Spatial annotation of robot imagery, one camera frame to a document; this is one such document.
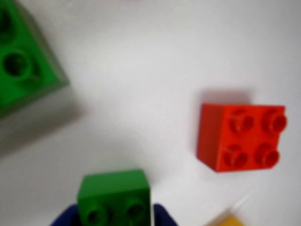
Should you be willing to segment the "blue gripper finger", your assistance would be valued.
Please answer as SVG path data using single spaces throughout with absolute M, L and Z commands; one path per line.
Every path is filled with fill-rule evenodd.
M 154 204 L 154 226 L 178 226 L 168 211 L 161 204 Z
M 76 204 L 69 206 L 50 225 L 51 226 L 80 226 L 78 206 Z

